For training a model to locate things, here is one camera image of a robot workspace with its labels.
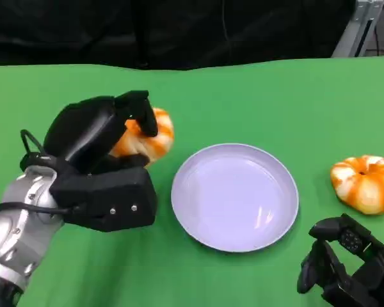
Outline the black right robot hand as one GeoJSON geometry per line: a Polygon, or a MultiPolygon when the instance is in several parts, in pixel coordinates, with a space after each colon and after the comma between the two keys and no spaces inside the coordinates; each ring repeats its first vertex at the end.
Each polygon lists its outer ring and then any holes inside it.
{"type": "Polygon", "coordinates": [[[299,294],[318,285],[332,306],[384,306],[384,244],[371,231],[342,214],[318,221],[308,234],[316,240],[301,263],[299,294]],[[363,260],[354,274],[346,272],[330,246],[333,241],[363,260]]]}

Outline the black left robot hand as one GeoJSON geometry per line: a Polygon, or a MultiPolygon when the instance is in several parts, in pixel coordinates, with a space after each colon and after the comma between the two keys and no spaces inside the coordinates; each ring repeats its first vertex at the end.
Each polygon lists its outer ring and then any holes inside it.
{"type": "Polygon", "coordinates": [[[156,137],[157,120],[147,90],[132,90],[117,97],[99,96],[62,109],[44,139],[44,152],[67,161],[80,173],[104,173],[123,168],[144,167],[144,153],[112,154],[134,120],[141,135],[156,137]]]}

